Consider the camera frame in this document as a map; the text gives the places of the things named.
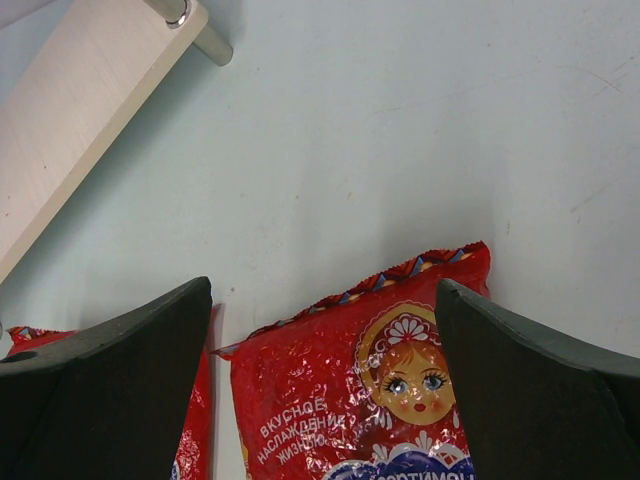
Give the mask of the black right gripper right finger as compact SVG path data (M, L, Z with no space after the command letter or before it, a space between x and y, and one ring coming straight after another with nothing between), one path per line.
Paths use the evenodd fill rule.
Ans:
M481 479L636 479L639 360L437 285L436 321Z

